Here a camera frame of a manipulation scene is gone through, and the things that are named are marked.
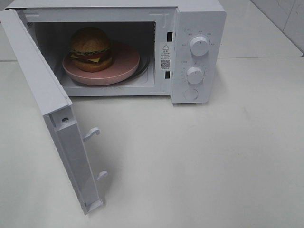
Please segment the round white door button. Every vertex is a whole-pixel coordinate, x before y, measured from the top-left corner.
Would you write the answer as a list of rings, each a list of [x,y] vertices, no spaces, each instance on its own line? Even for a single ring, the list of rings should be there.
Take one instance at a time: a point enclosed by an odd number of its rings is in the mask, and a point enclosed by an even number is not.
[[[198,91],[196,89],[188,89],[184,92],[184,98],[187,100],[195,100],[198,98]]]

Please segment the pink round plate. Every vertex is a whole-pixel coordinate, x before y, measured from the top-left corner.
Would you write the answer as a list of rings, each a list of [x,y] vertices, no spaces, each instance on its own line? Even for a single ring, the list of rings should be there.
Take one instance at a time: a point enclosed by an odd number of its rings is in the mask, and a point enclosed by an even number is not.
[[[73,80],[91,86],[105,86],[121,82],[137,70],[140,63],[139,52],[130,45],[114,42],[112,46],[112,64],[101,71],[85,72],[77,68],[70,57],[65,57],[62,65]]]

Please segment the toy hamburger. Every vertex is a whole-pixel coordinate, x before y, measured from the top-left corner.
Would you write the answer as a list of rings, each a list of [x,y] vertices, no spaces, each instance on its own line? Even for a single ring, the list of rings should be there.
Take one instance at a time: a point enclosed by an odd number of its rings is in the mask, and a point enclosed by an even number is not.
[[[111,41],[101,29],[81,28],[71,37],[69,57],[78,69],[85,72],[104,70],[113,61]]]

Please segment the lower white timer knob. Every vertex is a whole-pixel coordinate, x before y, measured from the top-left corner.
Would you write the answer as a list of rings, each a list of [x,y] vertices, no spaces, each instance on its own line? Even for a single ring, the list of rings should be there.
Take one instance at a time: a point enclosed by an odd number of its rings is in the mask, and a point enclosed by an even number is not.
[[[186,76],[190,84],[199,84],[204,78],[204,71],[200,67],[190,67],[186,72]]]

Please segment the white microwave oven body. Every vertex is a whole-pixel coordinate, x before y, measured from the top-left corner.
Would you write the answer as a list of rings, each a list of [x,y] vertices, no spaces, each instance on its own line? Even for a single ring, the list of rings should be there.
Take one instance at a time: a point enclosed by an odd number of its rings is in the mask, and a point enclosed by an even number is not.
[[[226,12],[216,0],[16,0],[5,10],[24,13],[28,31],[54,75],[71,99],[73,96],[169,95],[176,103],[205,103],[211,92]],[[111,85],[85,85],[65,72],[70,40],[85,27],[104,31],[111,41],[135,48],[150,57],[140,77]],[[205,35],[209,51],[197,57],[190,41]],[[190,84],[186,72],[200,67],[204,78]],[[184,92],[196,89],[198,98]]]

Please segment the upper white power knob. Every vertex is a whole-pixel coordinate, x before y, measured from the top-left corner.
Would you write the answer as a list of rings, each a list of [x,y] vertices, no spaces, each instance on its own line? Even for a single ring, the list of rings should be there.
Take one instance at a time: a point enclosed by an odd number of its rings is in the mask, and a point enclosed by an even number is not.
[[[209,39],[202,34],[199,34],[191,39],[190,50],[194,56],[200,57],[208,53],[210,46]]]

